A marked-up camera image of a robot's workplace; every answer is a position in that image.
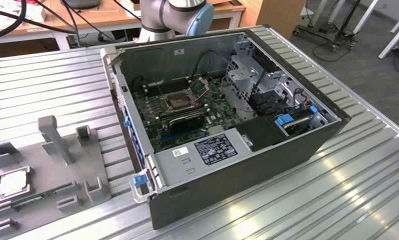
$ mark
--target motherboard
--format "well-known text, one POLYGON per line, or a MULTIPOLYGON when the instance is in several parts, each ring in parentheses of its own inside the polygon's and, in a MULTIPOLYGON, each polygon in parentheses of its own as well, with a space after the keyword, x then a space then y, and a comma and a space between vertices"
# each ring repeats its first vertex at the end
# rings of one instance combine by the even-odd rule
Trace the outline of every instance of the motherboard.
POLYGON ((200 76, 143 85, 134 101, 155 152, 230 129, 242 122, 222 92, 222 78, 200 76))

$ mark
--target barcode label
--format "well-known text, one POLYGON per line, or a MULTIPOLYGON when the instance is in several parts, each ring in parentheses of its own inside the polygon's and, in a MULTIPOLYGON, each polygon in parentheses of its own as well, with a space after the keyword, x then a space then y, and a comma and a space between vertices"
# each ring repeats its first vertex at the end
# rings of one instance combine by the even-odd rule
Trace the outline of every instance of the barcode label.
POLYGON ((179 149, 176 149, 176 150, 172 150, 172 155, 174 155, 175 157, 179 157, 179 156, 187 154, 188 152, 190 152, 190 151, 188 151, 188 148, 184 146, 184 147, 182 147, 182 148, 179 148, 179 149))
POLYGON ((48 31, 46 28, 34 28, 34 29, 28 29, 26 30, 27 32, 43 32, 43 31, 48 31))

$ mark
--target blue tab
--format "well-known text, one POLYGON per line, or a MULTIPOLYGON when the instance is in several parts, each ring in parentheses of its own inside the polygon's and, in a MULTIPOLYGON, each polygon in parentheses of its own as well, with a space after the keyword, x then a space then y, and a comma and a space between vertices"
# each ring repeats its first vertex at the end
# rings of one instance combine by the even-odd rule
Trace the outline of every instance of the blue tab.
POLYGON ((290 114, 284 114, 276 118, 276 122, 279 123, 279 125, 284 125, 284 124, 292 122, 294 120, 295 119, 292 118, 292 116, 290 114))
POLYGON ((140 185, 146 184, 148 182, 147 175, 140 175, 134 177, 134 185, 139 187, 140 185))
POLYGON ((319 111, 316 106, 311 106, 310 109, 311 109, 312 113, 315 113, 315 114, 316 114, 318 111, 319 111))
POLYGON ((127 116, 124 119, 124 126, 128 127, 130 125, 131 125, 131 119, 127 116))

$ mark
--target metal rack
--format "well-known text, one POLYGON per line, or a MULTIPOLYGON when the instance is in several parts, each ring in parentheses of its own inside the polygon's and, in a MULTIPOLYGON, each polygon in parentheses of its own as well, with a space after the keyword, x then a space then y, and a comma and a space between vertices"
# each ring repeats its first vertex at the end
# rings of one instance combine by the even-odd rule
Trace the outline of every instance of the metal rack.
POLYGON ((251 30, 352 116, 308 162, 160 230, 134 201, 135 173, 100 48, 0 59, 0 142, 42 141, 44 113, 64 136, 98 129, 112 199, 15 239, 399 238, 399 127, 270 28, 251 30))

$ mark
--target slotted metal table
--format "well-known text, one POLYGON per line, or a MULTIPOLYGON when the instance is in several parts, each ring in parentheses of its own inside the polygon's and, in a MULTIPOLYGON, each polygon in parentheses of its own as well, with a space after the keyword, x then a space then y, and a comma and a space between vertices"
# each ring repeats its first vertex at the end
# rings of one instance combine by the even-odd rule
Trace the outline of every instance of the slotted metal table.
POLYGON ((100 47, 0 59, 0 142, 43 141, 36 119, 67 135, 98 129, 112 199, 15 239, 399 239, 399 127, 270 28, 251 28, 352 116, 308 162, 160 230, 134 201, 135 172, 100 47))

